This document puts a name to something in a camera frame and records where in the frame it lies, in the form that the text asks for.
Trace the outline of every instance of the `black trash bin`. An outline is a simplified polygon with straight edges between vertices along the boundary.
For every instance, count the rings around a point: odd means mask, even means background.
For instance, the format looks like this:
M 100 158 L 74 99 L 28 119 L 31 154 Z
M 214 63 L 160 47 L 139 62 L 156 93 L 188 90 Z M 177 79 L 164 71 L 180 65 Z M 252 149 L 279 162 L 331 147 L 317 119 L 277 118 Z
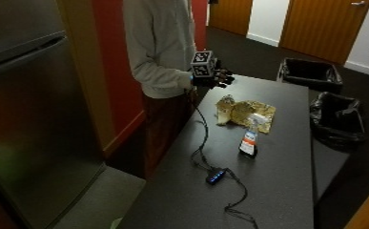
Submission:
M 321 93 L 310 105 L 313 136 L 330 148 L 351 152 L 366 140 L 358 99 Z
M 339 94 L 343 88 L 335 66 L 318 61 L 286 58 L 281 64 L 279 79 L 319 92 Z

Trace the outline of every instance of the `orange wall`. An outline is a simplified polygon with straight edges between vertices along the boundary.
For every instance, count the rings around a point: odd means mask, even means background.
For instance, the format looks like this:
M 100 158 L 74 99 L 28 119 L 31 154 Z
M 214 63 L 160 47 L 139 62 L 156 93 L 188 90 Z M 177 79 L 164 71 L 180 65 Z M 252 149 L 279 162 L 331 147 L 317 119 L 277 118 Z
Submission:
M 117 143 L 127 140 L 144 120 L 141 89 L 132 77 L 128 64 L 123 2 L 123 0 L 93 0 Z M 208 1 L 193 1 L 193 12 L 197 24 L 196 43 L 198 50 L 204 50 Z

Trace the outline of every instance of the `gray floor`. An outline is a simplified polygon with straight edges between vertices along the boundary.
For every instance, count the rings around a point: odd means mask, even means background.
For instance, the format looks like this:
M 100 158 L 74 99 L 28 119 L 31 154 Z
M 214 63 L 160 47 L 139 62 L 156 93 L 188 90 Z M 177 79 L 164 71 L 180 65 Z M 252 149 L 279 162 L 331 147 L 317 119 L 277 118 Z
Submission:
M 54 229 L 109 229 L 144 186 L 144 179 L 108 167 Z

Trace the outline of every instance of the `wire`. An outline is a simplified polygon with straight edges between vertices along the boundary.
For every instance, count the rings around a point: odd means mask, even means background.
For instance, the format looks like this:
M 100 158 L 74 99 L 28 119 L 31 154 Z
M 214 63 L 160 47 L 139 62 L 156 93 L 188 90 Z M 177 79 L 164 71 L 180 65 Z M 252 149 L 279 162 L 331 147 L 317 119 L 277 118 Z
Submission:
M 193 107 L 196 108 L 198 114 L 201 115 L 201 118 L 202 118 L 202 121 L 200 121 L 204 126 L 205 126 L 205 130 L 206 130 L 206 135 L 205 135 L 205 139 L 204 139 L 204 142 L 201 144 L 201 146 L 198 147 L 198 149 L 193 152 L 192 154 L 192 162 L 194 163 L 194 165 L 208 171 L 212 171 L 214 169 L 217 169 L 216 167 L 213 167 L 213 165 L 209 163 L 209 160 L 206 158 L 206 156 L 204 155 L 204 148 L 206 146 L 206 142 L 209 140 L 209 125 L 208 125 L 208 120 L 205 118 L 205 116 L 202 115 L 200 109 L 198 109 L 198 106 L 194 104 L 194 102 L 192 101 L 190 97 L 188 98 L 188 101 L 190 102 L 190 104 L 193 105 Z M 200 153 L 200 156 L 202 158 L 202 162 L 204 162 L 204 165 L 196 161 L 196 156 L 198 155 Z M 245 184 L 242 183 L 241 179 L 237 177 L 236 173 L 233 172 L 233 170 L 230 170 L 229 168 L 225 168 L 226 172 L 232 175 L 233 179 L 237 181 L 237 183 L 242 186 L 244 188 L 244 196 L 242 198 L 236 202 L 236 203 L 229 203 L 228 206 L 224 208 L 224 211 L 225 213 L 228 213 L 230 216 L 238 218 L 238 219 L 244 219 L 246 221 L 249 221 L 252 224 L 253 224 L 253 227 L 254 229 L 260 229 L 260 226 L 258 226 L 258 223 L 257 223 L 257 220 L 256 218 L 245 213 L 245 212 L 241 212 L 240 210 L 234 209 L 234 207 L 237 205 L 240 205 L 248 198 L 248 188 L 245 186 Z

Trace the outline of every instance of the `refrigerator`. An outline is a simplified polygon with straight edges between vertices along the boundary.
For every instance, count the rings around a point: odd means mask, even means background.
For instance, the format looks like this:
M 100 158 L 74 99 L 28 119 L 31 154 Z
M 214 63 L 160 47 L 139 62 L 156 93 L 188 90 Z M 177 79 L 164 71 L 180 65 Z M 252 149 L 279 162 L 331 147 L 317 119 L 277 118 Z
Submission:
M 0 197 L 52 228 L 103 171 L 55 0 L 0 0 Z

